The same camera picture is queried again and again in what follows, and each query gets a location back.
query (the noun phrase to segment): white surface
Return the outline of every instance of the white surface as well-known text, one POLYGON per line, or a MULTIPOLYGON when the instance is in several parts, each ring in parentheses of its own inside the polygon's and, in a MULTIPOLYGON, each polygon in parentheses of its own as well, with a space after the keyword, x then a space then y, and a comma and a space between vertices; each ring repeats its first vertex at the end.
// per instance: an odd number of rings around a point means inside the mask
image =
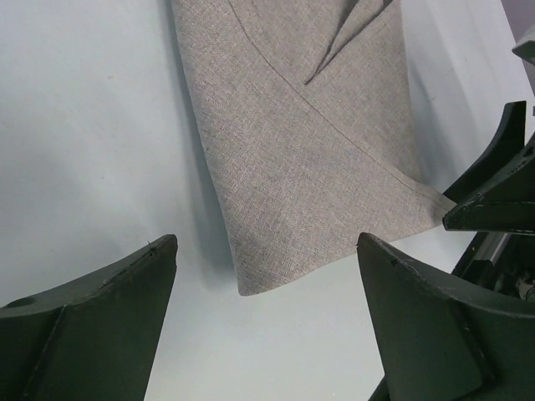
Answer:
MULTIPOLYGON (((425 176, 443 190, 532 93, 499 0, 404 1, 425 176)), ((368 399, 382 367, 354 256, 237 295, 166 0, 1 2, 0 305, 166 233, 178 272, 148 401, 368 399)), ((470 237, 396 245, 450 270, 470 237)))

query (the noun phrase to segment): cloth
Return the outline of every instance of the cloth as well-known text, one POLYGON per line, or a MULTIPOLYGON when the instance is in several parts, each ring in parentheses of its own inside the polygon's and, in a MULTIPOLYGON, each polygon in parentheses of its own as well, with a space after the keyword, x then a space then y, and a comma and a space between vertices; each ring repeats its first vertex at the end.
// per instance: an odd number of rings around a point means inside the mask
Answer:
POLYGON ((186 81, 252 295, 453 207, 420 183, 400 2, 173 0, 186 81))

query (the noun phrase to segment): fabric fold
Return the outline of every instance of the fabric fold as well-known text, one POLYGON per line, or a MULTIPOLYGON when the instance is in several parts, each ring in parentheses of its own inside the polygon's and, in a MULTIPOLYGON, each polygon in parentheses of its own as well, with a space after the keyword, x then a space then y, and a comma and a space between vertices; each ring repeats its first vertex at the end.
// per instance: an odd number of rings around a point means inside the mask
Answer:
POLYGON ((173 0, 242 295, 355 253, 362 231, 394 241, 453 207, 419 182, 399 0, 341 21, 347 3, 173 0))

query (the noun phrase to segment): gray garment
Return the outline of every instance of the gray garment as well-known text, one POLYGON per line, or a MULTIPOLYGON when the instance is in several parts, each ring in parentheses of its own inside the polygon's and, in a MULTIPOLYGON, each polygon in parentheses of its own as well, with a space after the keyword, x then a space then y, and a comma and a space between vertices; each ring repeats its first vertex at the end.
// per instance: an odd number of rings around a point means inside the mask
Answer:
POLYGON ((173 0, 242 295, 437 226, 398 0, 173 0))

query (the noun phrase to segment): white table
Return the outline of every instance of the white table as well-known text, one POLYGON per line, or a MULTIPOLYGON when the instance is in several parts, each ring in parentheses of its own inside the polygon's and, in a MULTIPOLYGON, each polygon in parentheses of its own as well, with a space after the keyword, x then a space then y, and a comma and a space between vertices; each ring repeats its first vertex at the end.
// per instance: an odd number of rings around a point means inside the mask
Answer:
MULTIPOLYGON (((404 1, 422 163, 444 190, 532 92, 499 0, 404 1)), ((354 256, 237 295, 167 0, 1 2, 0 305, 166 233, 178 272, 148 401, 368 399, 383 372, 354 256)), ((396 245, 450 270, 470 238, 396 245)))

